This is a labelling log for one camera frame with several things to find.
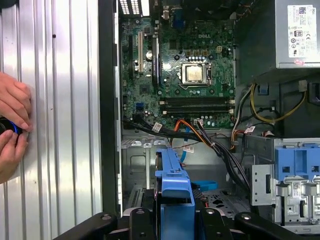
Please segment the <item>human hand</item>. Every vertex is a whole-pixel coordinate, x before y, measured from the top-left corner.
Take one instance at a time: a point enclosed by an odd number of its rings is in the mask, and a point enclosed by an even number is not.
[[[15,173],[27,145],[26,132],[20,134],[19,137],[11,130],[0,135],[0,184],[8,181]]]
[[[30,99],[27,85],[0,72],[0,115],[28,132],[32,130]]]

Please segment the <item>silver ribbed panel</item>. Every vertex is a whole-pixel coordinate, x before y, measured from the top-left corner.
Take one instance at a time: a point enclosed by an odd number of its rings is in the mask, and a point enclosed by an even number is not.
[[[30,86],[34,124],[0,185],[0,240],[50,240],[102,211],[98,0],[20,0],[0,30],[1,70]]]

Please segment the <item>green circuit board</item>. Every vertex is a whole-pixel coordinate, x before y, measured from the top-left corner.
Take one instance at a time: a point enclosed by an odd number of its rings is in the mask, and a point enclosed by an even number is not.
[[[158,122],[173,128],[176,119],[184,115],[164,114],[160,101],[163,98],[234,97],[234,57],[232,21],[195,21],[183,28],[173,27],[171,21],[160,22],[158,39],[160,58],[159,85],[153,84],[152,35],[155,25],[150,18],[127,19],[122,23],[121,83],[122,117],[132,120],[136,105],[143,104],[143,117],[150,124]],[[137,71],[139,59],[139,34],[143,34],[143,72]],[[183,65],[201,63],[210,66],[211,84],[186,86],[182,84]],[[199,108],[205,108],[199,102]],[[232,128],[232,113],[190,113],[186,118],[192,123],[202,120],[205,128]]]

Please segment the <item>ram slot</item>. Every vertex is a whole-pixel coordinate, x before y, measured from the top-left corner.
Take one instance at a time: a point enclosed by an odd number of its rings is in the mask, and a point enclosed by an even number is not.
[[[161,98],[160,105],[226,105],[229,97],[170,97]]]
[[[230,108],[228,106],[208,106],[208,107],[200,107],[200,106],[188,106],[188,107],[161,107],[161,111],[163,115],[177,115],[177,114],[221,114],[221,113],[229,113]]]

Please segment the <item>green motherboard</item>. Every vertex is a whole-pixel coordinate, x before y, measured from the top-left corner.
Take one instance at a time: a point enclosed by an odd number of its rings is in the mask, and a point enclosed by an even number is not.
[[[148,123],[167,128],[174,128],[178,118],[201,121],[207,129],[233,127],[232,21],[154,23],[151,18],[131,18],[121,31],[125,120],[140,114]],[[159,58],[153,57],[154,48]]]

